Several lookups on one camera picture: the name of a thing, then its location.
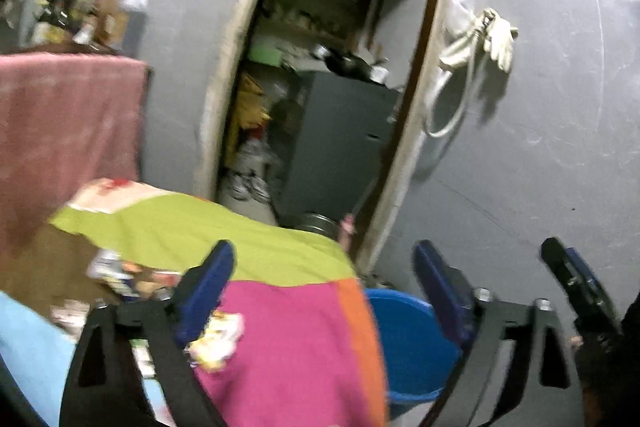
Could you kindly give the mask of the wrapper pile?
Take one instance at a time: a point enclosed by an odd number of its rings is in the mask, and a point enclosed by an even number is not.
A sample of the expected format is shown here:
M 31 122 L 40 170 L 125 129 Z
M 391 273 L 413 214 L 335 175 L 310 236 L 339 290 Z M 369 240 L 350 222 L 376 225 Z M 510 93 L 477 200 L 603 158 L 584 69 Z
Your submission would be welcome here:
M 89 263 L 87 277 L 95 280 L 129 303 L 157 297 L 162 291 L 175 289 L 182 274 L 169 270 L 154 270 L 132 261 L 122 260 L 115 251 L 101 249 Z M 51 319 L 74 343 L 86 324 L 90 306 L 67 298 L 61 306 L 51 308 Z M 244 333 L 244 319 L 239 313 L 215 309 L 198 336 L 186 346 L 186 354 L 194 367 L 207 372 L 219 372 L 232 357 Z

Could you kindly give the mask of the blue plastic bucket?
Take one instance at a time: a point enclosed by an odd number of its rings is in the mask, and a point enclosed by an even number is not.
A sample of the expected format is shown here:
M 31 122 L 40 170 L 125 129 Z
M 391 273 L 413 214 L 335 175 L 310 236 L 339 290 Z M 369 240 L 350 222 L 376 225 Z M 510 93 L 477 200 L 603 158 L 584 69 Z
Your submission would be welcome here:
M 368 288 L 384 355 L 390 419 L 439 397 L 460 358 L 429 303 L 386 288 Z

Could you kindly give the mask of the pink bottle on floor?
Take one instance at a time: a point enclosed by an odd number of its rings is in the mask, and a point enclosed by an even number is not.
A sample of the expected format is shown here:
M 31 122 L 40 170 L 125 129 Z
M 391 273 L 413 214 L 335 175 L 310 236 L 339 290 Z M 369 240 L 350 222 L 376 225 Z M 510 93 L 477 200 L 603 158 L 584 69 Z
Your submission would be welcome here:
M 347 244 L 352 239 L 352 234 L 354 234 L 354 216 L 349 213 L 346 215 L 340 224 L 340 235 L 338 236 L 338 241 L 341 244 Z

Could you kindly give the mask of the colourful patchwork cloth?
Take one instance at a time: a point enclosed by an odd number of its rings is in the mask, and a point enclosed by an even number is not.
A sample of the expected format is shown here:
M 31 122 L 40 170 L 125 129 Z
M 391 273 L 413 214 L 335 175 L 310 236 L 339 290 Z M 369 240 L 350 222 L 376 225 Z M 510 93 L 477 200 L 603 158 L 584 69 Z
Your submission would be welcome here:
M 88 277 L 106 249 L 145 288 L 199 265 L 221 239 L 235 268 L 221 297 L 243 330 L 196 376 L 231 426 L 383 426 L 386 376 L 371 308 L 343 249 L 149 184 L 85 184 L 1 269 L 1 356 L 30 405 L 58 423 L 74 342 L 51 308 L 110 293 Z

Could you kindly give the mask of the steel bowl on floor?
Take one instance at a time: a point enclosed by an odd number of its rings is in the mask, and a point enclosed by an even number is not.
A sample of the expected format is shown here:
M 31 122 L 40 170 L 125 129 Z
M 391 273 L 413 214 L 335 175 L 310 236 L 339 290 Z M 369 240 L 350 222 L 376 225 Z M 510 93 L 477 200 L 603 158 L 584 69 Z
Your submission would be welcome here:
M 336 221 L 316 212 L 306 212 L 303 216 L 300 216 L 296 221 L 296 225 L 294 225 L 294 229 L 322 235 L 327 239 L 332 239 L 332 241 L 336 241 L 338 234 L 340 234 L 340 227 Z

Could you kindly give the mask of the dark grey cabinet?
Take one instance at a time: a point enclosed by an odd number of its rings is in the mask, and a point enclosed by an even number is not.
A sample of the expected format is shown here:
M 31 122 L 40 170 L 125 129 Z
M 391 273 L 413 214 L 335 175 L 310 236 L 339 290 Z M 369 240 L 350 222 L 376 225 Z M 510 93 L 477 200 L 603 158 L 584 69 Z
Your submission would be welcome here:
M 341 220 L 378 177 L 398 93 L 382 84 L 303 72 L 271 111 L 268 173 L 282 225 L 306 213 Z

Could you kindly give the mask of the pink checked cloth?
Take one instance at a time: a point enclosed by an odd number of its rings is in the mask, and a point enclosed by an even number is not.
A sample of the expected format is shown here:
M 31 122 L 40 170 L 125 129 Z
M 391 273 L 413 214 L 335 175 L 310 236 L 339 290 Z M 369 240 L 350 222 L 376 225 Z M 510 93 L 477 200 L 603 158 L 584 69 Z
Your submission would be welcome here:
M 148 77 L 145 63 L 121 56 L 2 56 L 3 254 L 87 182 L 138 179 Z

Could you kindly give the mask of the yellow bag in closet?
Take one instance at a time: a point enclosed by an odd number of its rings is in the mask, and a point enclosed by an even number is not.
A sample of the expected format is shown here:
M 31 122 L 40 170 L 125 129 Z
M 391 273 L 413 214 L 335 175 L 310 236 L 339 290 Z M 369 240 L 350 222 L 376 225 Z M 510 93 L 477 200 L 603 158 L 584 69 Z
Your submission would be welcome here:
M 226 145 L 226 164 L 230 165 L 238 147 L 240 130 L 262 129 L 270 119 L 264 106 L 264 89 L 247 72 L 243 72 L 240 87 L 231 112 Z

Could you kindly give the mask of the white rubber gloves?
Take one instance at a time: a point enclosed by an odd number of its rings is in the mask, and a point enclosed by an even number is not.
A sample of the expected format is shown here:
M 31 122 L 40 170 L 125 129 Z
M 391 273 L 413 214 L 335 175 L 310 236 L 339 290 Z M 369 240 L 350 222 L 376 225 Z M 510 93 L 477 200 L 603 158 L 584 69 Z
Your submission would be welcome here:
M 469 64 L 475 52 L 482 48 L 501 72 L 509 74 L 513 64 L 514 41 L 518 28 L 496 10 L 487 8 L 472 19 L 469 27 L 455 38 L 439 55 L 439 67 L 452 72 Z

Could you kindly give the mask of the black wok pan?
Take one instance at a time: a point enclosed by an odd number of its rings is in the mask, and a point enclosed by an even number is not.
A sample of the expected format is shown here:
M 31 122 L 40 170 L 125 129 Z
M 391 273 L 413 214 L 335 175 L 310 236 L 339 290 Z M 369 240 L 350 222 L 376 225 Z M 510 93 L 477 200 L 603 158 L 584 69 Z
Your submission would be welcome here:
M 311 56 L 321 60 L 330 72 L 343 78 L 384 84 L 390 75 L 390 72 L 385 67 L 386 58 L 369 64 L 355 54 L 350 52 L 342 53 L 340 50 L 330 49 L 326 46 L 316 46 L 311 51 Z

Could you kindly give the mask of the green box on shelf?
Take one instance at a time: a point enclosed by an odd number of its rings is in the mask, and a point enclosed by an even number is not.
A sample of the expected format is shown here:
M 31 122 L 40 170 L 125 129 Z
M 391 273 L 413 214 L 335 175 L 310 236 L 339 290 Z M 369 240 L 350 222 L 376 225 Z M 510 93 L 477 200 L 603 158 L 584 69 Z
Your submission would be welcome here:
M 279 67 L 282 63 L 283 52 L 276 46 L 253 44 L 248 51 L 247 58 L 257 64 Z

